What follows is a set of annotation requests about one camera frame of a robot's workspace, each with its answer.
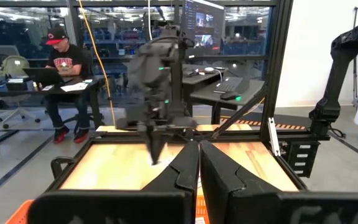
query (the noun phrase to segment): white wall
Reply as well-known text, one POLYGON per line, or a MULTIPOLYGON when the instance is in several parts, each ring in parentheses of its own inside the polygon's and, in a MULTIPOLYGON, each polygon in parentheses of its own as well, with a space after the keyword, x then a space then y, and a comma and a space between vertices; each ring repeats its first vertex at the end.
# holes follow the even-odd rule
MULTIPOLYGON (((323 97, 331 42, 352 29, 355 6, 358 0, 294 0, 276 107, 314 106, 323 97)), ((339 102, 349 105, 352 100, 351 62, 339 102)))

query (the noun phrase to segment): black t-shirt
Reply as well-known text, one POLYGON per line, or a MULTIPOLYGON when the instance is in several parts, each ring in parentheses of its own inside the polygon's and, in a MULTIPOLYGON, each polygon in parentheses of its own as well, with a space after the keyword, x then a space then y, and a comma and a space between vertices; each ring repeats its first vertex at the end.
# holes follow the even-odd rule
POLYGON ((59 72, 74 65, 82 65, 80 75, 82 78, 88 77, 87 61, 82 53, 82 49, 70 44, 66 52, 59 52, 55 49, 49 55, 48 66, 55 67, 59 72))

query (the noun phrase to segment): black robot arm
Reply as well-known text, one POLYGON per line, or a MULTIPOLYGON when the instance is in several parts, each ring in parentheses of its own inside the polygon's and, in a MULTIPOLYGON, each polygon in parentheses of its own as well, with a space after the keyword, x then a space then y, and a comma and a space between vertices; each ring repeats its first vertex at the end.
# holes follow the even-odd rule
POLYGON ((327 135, 329 126, 339 117, 339 94, 343 86, 347 68, 358 54, 358 26, 335 38, 331 44, 333 65, 324 91, 324 96, 310 111, 312 120, 310 131, 319 136, 327 135))

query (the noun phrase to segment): jeans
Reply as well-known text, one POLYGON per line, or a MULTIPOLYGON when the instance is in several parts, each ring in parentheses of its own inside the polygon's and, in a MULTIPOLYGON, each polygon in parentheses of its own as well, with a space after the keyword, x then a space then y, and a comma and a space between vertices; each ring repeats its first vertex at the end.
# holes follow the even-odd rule
POLYGON ((64 127, 62 117, 59 115, 59 102, 74 102, 78 110, 78 127, 80 129, 90 128, 90 117, 88 116, 88 95, 47 95, 44 103, 45 108, 52 120, 55 129, 64 127))

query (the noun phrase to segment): wooden table surface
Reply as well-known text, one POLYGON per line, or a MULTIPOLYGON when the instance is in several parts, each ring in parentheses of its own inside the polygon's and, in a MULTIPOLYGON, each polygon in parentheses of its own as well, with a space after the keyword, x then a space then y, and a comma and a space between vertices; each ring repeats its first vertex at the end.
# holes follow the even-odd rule
MULTIPOLYGON (((212 131, 217 125, 200 125, 200 131, 212 131)), ((229 130, 251 130, 247 124, 234 124, 229 130)), ((114 126, 97 131, 121 132, 114 126)), ((280 165, 261 142, 214 143, 237 163, 280 190, 297 191, 280 165)), ((145 144, 93 144, 61 189, 139 190, 156 178, 183 148, 168 144, 160 162, 152 166, 145 144)))

